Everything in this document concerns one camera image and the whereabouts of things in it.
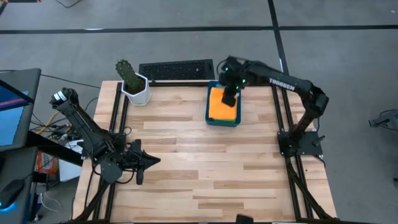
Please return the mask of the teal plastic bin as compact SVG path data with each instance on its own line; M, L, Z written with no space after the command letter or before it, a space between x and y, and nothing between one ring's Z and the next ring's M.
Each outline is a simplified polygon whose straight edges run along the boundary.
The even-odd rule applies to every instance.
M218 119L213 119L209 118L209 99L210 99L210 90L212 87L217 87L217 88L223 88L223 85L220 85L218 81L210 81L208 83L208 95L206 99L206 115L205 115L205 120L207 124L209 125L214 125L214 126L229 126L229 127L236 127L237 125L240 124L241 122L241 92L239 91L237 95L237 117L235 120L218 120Z

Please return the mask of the orange microfiber towel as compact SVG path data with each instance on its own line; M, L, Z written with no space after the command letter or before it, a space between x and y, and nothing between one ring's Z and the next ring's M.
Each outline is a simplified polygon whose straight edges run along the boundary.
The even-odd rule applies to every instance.
M234 106L229 106L222 102L224 89L212 87L209 99L209 118L218 120L235 120L237 117L237 103L235 97Z

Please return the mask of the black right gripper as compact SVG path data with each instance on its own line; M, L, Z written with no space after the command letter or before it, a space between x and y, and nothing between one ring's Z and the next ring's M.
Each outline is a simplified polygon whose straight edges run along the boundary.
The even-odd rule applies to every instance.
M219 74L219 84L225 87L231 86L232 89L225 88L221 102L233 107L236 104L238 90L245 89L248 80L244 77L244 62L234 56L228 56L220 63L221 71Z

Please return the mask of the white hexagonal plant pot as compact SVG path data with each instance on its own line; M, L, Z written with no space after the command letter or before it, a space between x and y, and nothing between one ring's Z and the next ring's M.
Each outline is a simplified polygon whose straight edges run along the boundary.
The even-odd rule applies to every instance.
M127 96L132 105L145 106L146 104L148 104L148 102L150 102L152 98L152 93L149 88L149 81L146 77L142 76L139 73L135 73L135 75L138 76L142 81L144 81L145 88L139 93L130 94L126 89L127 85L125 81L122 81L121 91Z

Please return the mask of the black computer mouse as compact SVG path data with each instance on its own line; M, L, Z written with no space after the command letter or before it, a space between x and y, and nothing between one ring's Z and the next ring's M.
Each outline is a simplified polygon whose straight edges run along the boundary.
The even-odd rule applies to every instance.
M8 183L5 188L0 191L0 210L9 208L24 188L22 179L15 179Z

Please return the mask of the orange cardboard box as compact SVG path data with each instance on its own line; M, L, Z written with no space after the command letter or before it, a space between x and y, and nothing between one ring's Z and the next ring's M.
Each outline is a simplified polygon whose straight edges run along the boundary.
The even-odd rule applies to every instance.
M35 169L39 173L57 175L58 158L39 151L37 153Z

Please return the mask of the computer monitor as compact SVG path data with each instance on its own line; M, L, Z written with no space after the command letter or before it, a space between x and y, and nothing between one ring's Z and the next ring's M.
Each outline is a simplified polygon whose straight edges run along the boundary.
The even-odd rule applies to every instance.
M39 68L3 72L0 73L0 81L35 100L40 74ZM0 111L0 152L25 146L33 109L34 104L29 103L19 108Z

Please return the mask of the green cactus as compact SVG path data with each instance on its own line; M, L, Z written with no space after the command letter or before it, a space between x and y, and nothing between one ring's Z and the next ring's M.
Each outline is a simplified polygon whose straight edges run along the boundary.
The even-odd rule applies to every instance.
M125 83L125 90L135 95L144 89L144 81L137 76L132 65L125 59L118 60L116 71Z

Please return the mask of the gray stand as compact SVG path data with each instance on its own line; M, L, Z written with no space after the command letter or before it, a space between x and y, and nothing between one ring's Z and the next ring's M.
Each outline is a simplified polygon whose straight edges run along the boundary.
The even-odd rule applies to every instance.
M398 110L385 110L379 113L379 116L370 119L369 125L372 128L384 128L392 131L398 131Z

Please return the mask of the black metal beam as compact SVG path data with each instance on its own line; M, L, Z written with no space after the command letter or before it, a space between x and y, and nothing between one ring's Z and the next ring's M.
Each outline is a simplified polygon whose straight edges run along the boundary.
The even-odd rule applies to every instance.
M45 137L36 134L32 131L27 133L27 141L25 144L27 147L37 147L39 151L44 152L50 156L57 157L63 161L72 163L77 166L83 165L81 154L74 150L62 146L59 143L53 142Z

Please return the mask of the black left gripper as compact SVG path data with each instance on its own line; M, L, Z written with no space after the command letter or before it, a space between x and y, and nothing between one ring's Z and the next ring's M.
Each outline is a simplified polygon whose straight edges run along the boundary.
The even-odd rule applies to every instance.
M157 164L158 162L161 161L158 157L154 157L146 153L145 150L141 149L141 140L136 139L133 143L132 146L129 148L125 148L122 153L122 160L121 160L121 166L122 169L132 169L136 170L136 184L137 185L142 185L144 181L144 171ZM138 157L143 159L145 162L150 162L150 163L142 163L138 165Z

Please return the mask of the white box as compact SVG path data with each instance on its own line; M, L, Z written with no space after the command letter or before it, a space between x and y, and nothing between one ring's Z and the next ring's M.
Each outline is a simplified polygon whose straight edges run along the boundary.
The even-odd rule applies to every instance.
M83 142L83 140L74 140L65 143L65 147L77 152L79 154L82 153L83 148L78 144ZM81 166L72 164L70 162L59 160L59 178L61 182L66 182L68 180L77 178L81 174Z

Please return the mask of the gray side desk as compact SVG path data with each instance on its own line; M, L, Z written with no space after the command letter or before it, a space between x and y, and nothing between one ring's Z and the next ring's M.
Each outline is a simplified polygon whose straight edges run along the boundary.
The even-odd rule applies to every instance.
M31 188L37 158L36 147L25 147L0 152L4 164L0 169L0 191L15 179L24 181L24 188L16 201L7 209L0 210L0 224L26 224L32 202Z

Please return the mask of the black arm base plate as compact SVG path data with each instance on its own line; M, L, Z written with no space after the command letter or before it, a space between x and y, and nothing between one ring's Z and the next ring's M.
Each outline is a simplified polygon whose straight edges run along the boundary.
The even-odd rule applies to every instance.
M316 131L304 132L299 137L292 137L289 132L277 133L280 153L285 157L323 154L321 141L325 136L319 136Z

